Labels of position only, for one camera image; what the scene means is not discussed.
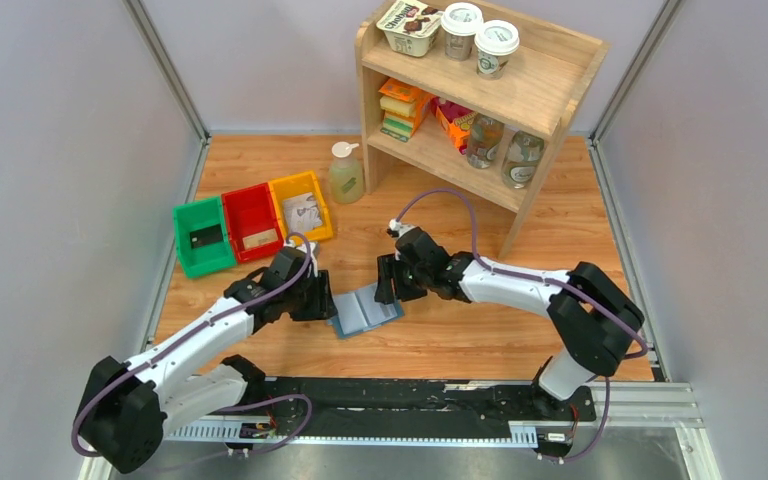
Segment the blue leather card holder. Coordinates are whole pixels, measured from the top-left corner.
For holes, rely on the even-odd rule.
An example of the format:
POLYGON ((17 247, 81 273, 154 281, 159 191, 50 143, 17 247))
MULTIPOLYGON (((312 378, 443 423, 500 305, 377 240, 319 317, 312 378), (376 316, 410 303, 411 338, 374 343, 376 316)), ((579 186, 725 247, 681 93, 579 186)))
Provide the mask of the blue leather card holder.
POLYGON ((334 297, 337 314, 326 323, 339 339, 347 339, 395 321, 404 316, 400 303, 379 303, 374 299, 377 284, 334 297))

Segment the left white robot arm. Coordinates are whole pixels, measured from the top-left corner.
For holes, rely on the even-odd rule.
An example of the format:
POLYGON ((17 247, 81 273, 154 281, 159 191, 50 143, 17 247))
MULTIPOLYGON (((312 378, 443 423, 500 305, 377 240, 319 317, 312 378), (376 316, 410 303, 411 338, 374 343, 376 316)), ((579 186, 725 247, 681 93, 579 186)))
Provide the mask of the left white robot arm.
POLYGON ((286 242, 269 266, 233 282, 166 341, 124 361, 99 360, 73 420, 73 449, 131 473, 168 434, 209 413, 259 411, 266 399, 257 381, 261 372, 242 357, 229 357, 204 375, 196 372, 283 315, 294 321, 335 316, 329 274, 318 267, 317 250, 315 242, 286 242))

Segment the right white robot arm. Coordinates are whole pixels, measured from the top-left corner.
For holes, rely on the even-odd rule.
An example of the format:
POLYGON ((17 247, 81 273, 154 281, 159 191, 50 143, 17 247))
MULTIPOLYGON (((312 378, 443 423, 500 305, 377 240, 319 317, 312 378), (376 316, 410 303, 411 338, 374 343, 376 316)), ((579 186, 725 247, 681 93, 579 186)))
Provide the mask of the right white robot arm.
POLYGON ((473 252, 450 254, 420 227, 396 220, 387 232, 395 251, 377 259, 377 302, 408 302, 434 293, 443 300, 498 304, 551 321, 563 347, 538 371, 530 392, 532 408, 543 418, 558 417, 591 379, 613 376, 641 338, 643 312, 592 263, 533 270, 473 252))

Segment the tan card in red bin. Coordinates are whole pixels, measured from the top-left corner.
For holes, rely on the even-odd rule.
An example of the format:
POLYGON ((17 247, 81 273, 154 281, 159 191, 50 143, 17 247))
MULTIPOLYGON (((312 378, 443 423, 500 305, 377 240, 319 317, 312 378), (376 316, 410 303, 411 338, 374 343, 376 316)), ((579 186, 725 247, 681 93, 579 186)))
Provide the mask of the tan card in red bin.
POLYGON ((276 231, 274 229, 268 229, 245 236, 243 238, 243 246, 245 250, 252 250, 266 246, 277 240, 278 235, 276 231))

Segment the soap dispenser bottle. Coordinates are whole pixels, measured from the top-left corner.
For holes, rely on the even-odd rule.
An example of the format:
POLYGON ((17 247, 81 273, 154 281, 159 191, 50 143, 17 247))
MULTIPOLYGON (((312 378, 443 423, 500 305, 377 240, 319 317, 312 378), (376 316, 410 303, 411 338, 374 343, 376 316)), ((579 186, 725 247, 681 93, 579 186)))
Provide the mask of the soap dispenser bottle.
POLYGON ((365 194, 363 164, 355 152, 359 146, 359 143, 346 141, 336 142, 332 146, 328 178, 332 197, 339 204, 354 203, 365 194))

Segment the red plastic bin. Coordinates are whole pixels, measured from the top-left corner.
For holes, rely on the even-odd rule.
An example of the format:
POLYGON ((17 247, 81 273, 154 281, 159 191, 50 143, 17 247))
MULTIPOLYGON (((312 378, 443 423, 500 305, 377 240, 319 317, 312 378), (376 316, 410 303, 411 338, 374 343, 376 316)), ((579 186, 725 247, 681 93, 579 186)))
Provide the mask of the red plastic bin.
POLYGON ((223 193, 220 196, 228 240, 238 264, 266 258, 284 245, 275 207, 267 183, 223 193), (252 233, 274 229, 278 240, 266 246, 245 250, 243 238, 252 233))

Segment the yellow plastic bin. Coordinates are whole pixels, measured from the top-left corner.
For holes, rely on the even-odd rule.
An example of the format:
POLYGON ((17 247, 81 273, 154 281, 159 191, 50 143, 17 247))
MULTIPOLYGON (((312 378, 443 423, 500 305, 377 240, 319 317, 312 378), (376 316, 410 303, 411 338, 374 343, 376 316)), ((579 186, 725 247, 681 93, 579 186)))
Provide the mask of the yellow plastic bin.
POLYGON ((334 237, 334 227, 318 178, 314 171, 284 176, 267 182, 282 237, 291 232, 309 241, 334 237))

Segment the green plastic bin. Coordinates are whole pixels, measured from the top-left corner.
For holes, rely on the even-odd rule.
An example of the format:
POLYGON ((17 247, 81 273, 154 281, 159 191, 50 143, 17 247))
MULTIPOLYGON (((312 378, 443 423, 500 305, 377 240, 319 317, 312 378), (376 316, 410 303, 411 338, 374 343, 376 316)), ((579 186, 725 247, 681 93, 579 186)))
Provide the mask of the green plastic bin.
POLYGON ((237 264, 219 196, 176 206, 173 222, 177 257, 188 278, 237 264))

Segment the orange snack box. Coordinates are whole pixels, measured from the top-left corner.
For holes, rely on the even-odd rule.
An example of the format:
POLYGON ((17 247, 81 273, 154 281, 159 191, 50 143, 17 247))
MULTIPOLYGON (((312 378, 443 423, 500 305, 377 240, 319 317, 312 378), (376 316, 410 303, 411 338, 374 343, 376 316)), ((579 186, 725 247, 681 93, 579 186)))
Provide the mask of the orange snack box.
POLYGON ((442 97, 435 98, 432 104, 434 117, 445 136, 464 155, 477 112, 442 97))

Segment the right glass bottle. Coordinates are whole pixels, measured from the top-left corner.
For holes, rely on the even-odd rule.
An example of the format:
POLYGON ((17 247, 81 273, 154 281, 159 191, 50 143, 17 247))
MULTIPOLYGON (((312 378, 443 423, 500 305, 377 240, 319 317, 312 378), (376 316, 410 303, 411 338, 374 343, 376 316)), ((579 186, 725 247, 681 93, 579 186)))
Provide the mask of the right glass bottle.
POLYGON ((509 188, 520 189, 528 185, 540 164, 545 141, 525 131, 517 131, 502 163, 502 181, 509 188))

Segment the yogurt cup pack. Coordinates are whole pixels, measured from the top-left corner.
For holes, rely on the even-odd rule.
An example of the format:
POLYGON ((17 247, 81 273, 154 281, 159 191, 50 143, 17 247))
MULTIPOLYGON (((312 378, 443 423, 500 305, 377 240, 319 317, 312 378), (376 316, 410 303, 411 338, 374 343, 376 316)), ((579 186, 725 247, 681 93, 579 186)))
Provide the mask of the yogurt cup pack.
POLYGON ((421 1, 394 1, 376 27, 390 48, 411 57, 423 57, 433 47, 443 12, 421 1))

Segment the right paper coffee cup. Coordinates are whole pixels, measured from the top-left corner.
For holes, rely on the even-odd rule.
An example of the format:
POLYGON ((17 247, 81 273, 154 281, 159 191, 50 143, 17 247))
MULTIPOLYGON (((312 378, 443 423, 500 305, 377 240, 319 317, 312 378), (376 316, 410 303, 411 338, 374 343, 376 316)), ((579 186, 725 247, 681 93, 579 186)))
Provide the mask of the right paper coffee cup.
POLYGON ((520 46, 519 30, 510 22, 489 20, 477 31, 474 43, 477 75, 496 80, 503 76, 511 56, 520 46))

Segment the paper coffee cup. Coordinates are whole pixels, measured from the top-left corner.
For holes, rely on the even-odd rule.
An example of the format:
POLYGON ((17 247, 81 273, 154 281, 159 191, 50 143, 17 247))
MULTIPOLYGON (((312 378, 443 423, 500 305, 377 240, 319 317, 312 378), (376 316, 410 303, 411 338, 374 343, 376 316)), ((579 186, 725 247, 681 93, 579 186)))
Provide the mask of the paper coffee cup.
POLYGON ((511 56, 520 46, 519 30, 510 22, 489 20, 477 31, 474 43, 477 75, 496 80, 503 76, 511 56))
POLYGON ((456 2, 447 6, 441 18, 445 55, 451 60, 468 60, 474 37, 483 23, 483 13, 477 5, 456 2))

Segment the left paper coffee cup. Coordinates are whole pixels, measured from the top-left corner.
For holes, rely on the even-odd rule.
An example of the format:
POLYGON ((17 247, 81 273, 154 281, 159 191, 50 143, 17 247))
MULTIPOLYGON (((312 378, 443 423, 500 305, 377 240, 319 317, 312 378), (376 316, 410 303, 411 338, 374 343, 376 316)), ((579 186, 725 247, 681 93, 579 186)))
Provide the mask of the left paper coffee cup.
POLYGON ((445 55, 451 60, 468 60, 474 37, 483 23, 483 13, 477 5, 456 2, 447 6, 441 18, 445 55))

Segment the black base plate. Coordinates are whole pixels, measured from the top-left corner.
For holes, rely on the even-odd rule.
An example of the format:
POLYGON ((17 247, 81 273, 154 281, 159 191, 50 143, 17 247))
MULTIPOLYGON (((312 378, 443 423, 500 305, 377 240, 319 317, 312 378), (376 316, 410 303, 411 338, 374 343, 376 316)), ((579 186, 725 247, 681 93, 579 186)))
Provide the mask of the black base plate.
POLYGON ((242 404, 267 401, 265 417, 279 436, 495 440, 513 421, 591 422, 597 414, 587 387, 570 400, 538 394, 531 384, 472 386, 467 381, 276 377, 240 355, 222 365, 247 381, 242 404))

